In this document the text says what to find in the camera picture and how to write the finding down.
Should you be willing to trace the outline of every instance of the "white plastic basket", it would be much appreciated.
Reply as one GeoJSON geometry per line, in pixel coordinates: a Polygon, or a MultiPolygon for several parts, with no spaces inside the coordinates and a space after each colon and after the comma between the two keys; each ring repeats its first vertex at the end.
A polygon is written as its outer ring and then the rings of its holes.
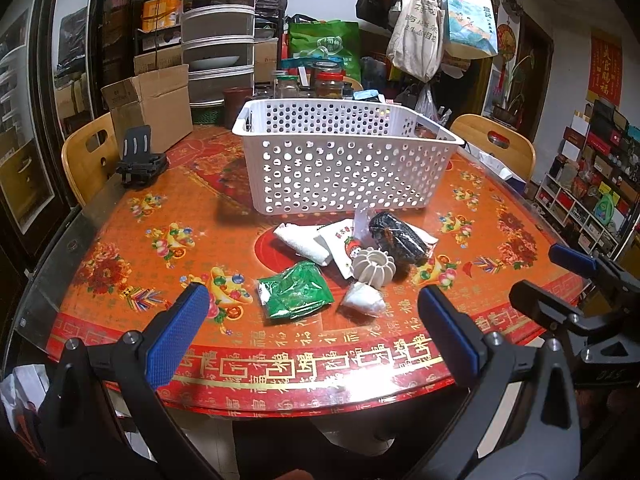
{"type": "Polygon", "coordinates": [[[424,207],[464,143],[408,108],[332,99],[250,101],[233,133],[266,215],[424,207]],[[436,139],[417,137],[418,124],[436,139]]]}

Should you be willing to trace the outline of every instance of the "metal bolt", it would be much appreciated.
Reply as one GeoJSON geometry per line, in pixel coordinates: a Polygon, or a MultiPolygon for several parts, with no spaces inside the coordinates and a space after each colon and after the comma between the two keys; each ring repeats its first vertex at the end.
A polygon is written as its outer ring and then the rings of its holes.
{"type": "Polygon", "coordinates": [[[491,332],[485,336],[485,339],[491,346],[500,346],[503,342],[499,332],[491,332]]]}
{"type": "Polygon", "coordinates": [[[68,350],[75,350],[80,346],[80,340],[77,337],[72,337],[71,339],[67,339],[65,343],[65,347],[68,350]]]}
{"type": "Polygon", "coordinates": [[[562,345],[560,344],[560,342],[558,341],[558,339],[556,338],[552,338],[549,341],[546,342],[546,345],[551,348],[551,350],[553,352],[558,352],[560,350],[562,350],[562,345]]]}
{"type": "Polygon", "coordinates": [[[130,330],[124,336],[122,336],[122,340],[128,345],[134,345],[140,339],[140,332],[137,330],[130,330]]]}

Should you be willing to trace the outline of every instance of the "basket handle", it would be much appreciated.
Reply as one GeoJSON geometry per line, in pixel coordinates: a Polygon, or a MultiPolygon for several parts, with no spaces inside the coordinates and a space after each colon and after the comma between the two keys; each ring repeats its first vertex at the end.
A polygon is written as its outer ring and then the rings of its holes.
{"type": "Polygon", "coordinates": [[[240,113],[238,114],[238,118],[236,119],[236,124],[234,124],[234,127],[231,131],[236,135],[239,135],[245,132],[249,132],[250,130],[251,130],[251,101],[248,100],[240,110],[240,113]]]}

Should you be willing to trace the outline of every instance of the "wooden chair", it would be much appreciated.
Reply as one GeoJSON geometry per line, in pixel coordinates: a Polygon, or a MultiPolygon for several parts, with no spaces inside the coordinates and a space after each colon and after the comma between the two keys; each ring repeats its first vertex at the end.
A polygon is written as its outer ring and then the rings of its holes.
{"type": "Polygon", "coordinates": [[[486,117],[471,114],[458,117],[450,129],[503,162],[525,182],[531,179],[536,165],[536,149],[518,132],[486,117]]]}
{"type": "Polygon", "coordinates": [[[72,133],[62,146],[62,166],[84,207],[115,173],[120,160],[111,114],[104,114],[72,133]]]}

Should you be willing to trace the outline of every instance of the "red chinese couplet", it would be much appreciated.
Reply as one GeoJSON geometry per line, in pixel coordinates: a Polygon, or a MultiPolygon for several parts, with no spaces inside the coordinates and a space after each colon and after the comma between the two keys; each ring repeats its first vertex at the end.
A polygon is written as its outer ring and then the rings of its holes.
{"type": "Polygon", "coordinates": [[[622,42],[598,30],[591,31],[591,75],[587,99],[593,102],[603,97],[620,106],[622,94],[622,42]]]}

